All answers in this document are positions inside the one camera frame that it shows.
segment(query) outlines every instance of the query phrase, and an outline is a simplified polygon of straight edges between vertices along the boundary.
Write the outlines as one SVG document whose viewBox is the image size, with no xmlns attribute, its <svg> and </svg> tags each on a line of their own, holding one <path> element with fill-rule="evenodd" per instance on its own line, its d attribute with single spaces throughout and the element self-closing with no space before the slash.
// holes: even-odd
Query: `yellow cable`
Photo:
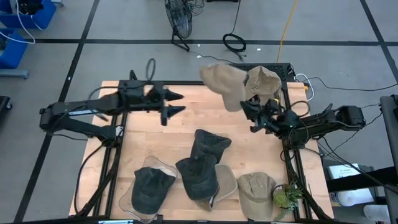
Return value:
<svg viewBox="0 0 398 224">
<path fill-rule="evenodd" d="M 276 60 L 276 63 L 279 62 L 279 59 L 280 59 L 280 51 L 282 50 L 282 44 L 283 44 L 283 42 L 284 42 L 285 33 L 286 33 L 287 28 L 288 28 L 289 25 L 290 25 L 290 22 L 292 21 L 293 12 L 294 12 L 294 9 L 296 8 L 296 5 L 297 5 L 297 2 L 298 2 L 298 1 L 299 1 L 299 0 L 295 0 L 295 1 L 294 1 L 294 5 L 293 5 L 293 8 L 292 8 L 292 10 L 291 10 L 291 12 L 290 12 L 289 19 L 287 20 L 287 23 L 286 23 L 284 32 L 282 33 L 282 38 L 280 39 L 280 43 L 279 43 L 278 58 L 277 58 L 277 60 Z"/>
</svg>

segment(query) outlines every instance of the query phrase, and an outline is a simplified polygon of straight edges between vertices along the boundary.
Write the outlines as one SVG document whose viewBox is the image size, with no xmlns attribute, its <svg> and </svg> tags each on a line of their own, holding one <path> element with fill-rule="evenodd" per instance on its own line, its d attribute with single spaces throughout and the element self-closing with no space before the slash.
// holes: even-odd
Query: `potted plant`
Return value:
<svg viewBox="0 0 398 224">
<path fill-rule="evenodd" d="M 295 187 L 295 182 L 280 184 L 274 187 L 272 198 L 274 204 L 283 209 L 283 212 L 275 218 L 277 222 L 293 212 L 295 207 L 298 207 L 299 199 L 302 198 L 302 191 Z"/>
</svg>

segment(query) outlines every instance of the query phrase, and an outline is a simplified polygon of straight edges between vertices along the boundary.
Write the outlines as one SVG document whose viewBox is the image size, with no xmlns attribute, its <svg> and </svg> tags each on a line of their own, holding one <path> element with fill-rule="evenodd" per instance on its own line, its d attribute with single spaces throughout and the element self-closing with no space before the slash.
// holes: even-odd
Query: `khaki cap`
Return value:
<svg viewBox="0 0 398 224">
<path fill-rule="evenodd" d="M 268 99 L 279 99 L 282 83 L 279 76 L 263 66 L 257 66 L 248 72 L 249 80 L 246 83 L 245 100 L 250 100 L 254 95 L 259 95 L 260 104 L 264 105 Z"/>
<path fill-rule="evenodd" d="M 236 112 L 242 109 L 246 72 L 222 63 L 200 68 L 200 78 L 213 92 L 221 94 L 225 109 Z"/>
<path fill-rule="evenodd" d="M 274 179 L 263 172 L 242 175 L 238 179 L 239 203 L 243 214 L 255 221 L 270 221 Z"/>
<path fill-rule="evenodd" d="M 215 169 L 218 181 L 218 191 L 216 195 L 211 199 L 195 201 L 200 208 L 208 212 L 214 208 L 216 202 L 229 197 L 236 191 L 236 189 L 238 189 L 238 183 L 236 182 L 235 176 L 229 166 L 217 164 L 215 165 Z"/>
</svg>

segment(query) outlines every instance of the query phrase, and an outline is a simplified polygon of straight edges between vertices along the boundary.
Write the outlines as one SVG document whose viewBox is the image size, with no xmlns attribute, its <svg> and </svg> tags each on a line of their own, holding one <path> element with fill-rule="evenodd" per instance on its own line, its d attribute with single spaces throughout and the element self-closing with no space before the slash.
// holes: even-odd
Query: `white cable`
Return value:
<svg viewBox="0 0 398 224">
<path fill-rule="evenodd" d="M 300 74 L 297 74 L 297 75 L 296 75 L 296 77 L 297 77 L 297 76 L 301 76 L 301 75 L 305 77 L 306 81 L 307 81 L 307 82 L 308 82 L 308 84 L 310 85 L 311 92 L 312 92 L 312 96 L 311 96 L 311 97 L 308 99 L 308 101 L 310 101 L 310 100 L 312 100 L 312 99 L 313 99 L 313 97 L 315 96 L 315 92 L 314 92 L 314 90 L 313 90 L 313 88 L 312 88 L 311 81 L 310 81 L 310 80 L 308 80 L 308 77 L 307 77 L 306 75 L 304 75 L 304 74 L 300 73 Z"/>
<path fill-rule="evenodd" d="M 16 39 L 13 39 L 13 38 L 11 38 L 11 37 L 9 37 L 9 36 L 7 36 L 7 35 L 4 35 L 2 32 L 0 32 L 0 35 L 2 35 L 3 37 L 5 37 L 5 38 L 7 38 L 7 39 L 10 39 L 10 40 L 13 40 L 13 41 L 16 41 L 16 42 L 19 42 L 19 43 L 36 44 L 35 38 L 32 36 L 32 34 L 30 34 L 30 32 L 27 31 L 27 29 L 25 28 L 24 24 L 22 23 L 21 17 L 20 17 L 20 15 L 19 15 L 20 12 L 19 12 L 19 3 L 18 3 L 18 0 L 15 0 L 15 2 L 16 2 L 16 5 L 17 5 L 17 17 L 18 17 L 18 20 L 19 20 L 19 22 L 21 23 L 21 26 L 22 26 L 22 28 L 25 30 L 25 32 L 32 38 L 33 42 L 23 41 L 23 40 L 16 40 Z M 40 28 L 40 27 L 35 23 L 35 21 L 33 20 L 33 15 L 31 15 L 30 18 L 32 18 L 32 21 L 33 21 L 33 23 L 37 26 L 37 28 L 39 28 L 40 30 L 43 30 L 42 28 Z"/>
</svg>

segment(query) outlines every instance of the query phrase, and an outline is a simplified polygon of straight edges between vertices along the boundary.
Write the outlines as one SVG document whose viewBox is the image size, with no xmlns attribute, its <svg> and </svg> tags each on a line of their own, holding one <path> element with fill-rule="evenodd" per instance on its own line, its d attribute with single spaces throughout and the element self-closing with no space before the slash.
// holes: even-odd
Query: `wooden tabletop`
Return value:
<svg viewBox="0 0 398 224">
<path fill-rule="evenodd" d="M 103 86 L 117 85 L 118 81 L 103 82 Z M 249 127 L 252 124 L 246 119 L 243 111 L 227 112 L 221 96 L 211 92 L 206 86 L 171 85 L 169 88 L 185 96 L 184 99 L 173 101 L 172 105 L 186 106 L 187 108 L 173 116 L 167 126 L 160 125 L 160 115 L 155 112 L 130 113 L 127 117 L 111 218 L 132 219 L 132 216 L 120 209 L 119 199 L 126 193 L 134 180 L 134 171 L 142 167 L 145 158 L 155 156 L 162 162 L 175 166 L 177 161 L 190 156 L 194 133 L 197 129 L 204 129 L 232 140 L 232 144 L 225 150 L 220 164 L 229 165 L 236 178 L 243 174 L 260 171 L 274 178 L 277 184 L 287 183 L 285 162 L 279 158 L 282 150 L 281 140 L 272 134 L 264 134 L 265 131 L 251 133 Z M 291 103 L 306 100 L 302 83 L 288 83 L 288 88 Z M 99 95 L 103 96 L 114 91 L 116 90 L 103 89 Z M 304 114 L 307 111 L 307 106 L 299 103 L 293 109 L 297 114 Z M 93 124 L 98 126 L 109 123 L 96 116 L 93 118 Z M 89 139 L 84 158 L 99 144 L 97 139 Z M 317 142 L 314 140 L 310 140 L 306 147 L 318 151 Z M 309 151 L 300 151 L 300 153 L 307 189 L 310 189 L 313 198 L 323 211 L 333 217 L 320 157 Z M 78 193 L 79 209 L 90 199 L 98 186 L 103 157 L 104 150 L 95 154 L 83 169 Z M 103 194 L 100 214 L 104 213 L 107 194 L 108 189 Z M 188 198 L 181 177 L 178 176 L 159 214 L 164 216 L 164 220 L 245 221 L 247 218 L 241 211 L 238 199 L 238 191 L 236 191 L 227 199 L 218 202 L 213 211 L 206 212 Z M 70 214 L 74 213 L 73 206 L 71 206 Z M 279 213 L 280 209 L 274 206 L 273 217 Z M 304 217 L 302 206 L 300 206 L 300 214 L 301 217 Z M 293 215 L 288 215 L 283 220 L 293 221 L 294 218 Z"/>
</svg>

